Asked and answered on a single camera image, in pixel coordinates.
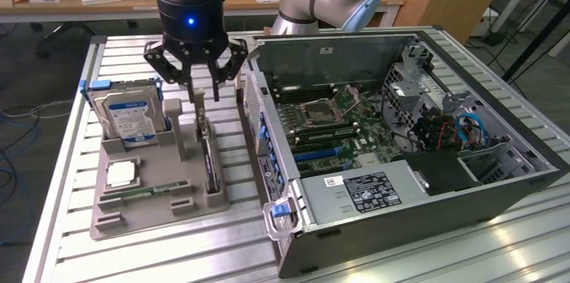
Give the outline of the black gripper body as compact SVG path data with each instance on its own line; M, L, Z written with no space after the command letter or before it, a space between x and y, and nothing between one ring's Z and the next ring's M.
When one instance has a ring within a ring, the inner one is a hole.
M174 56L189 50L193 63L219 58L229 47L223 0L157 0L165 36L174 41Z

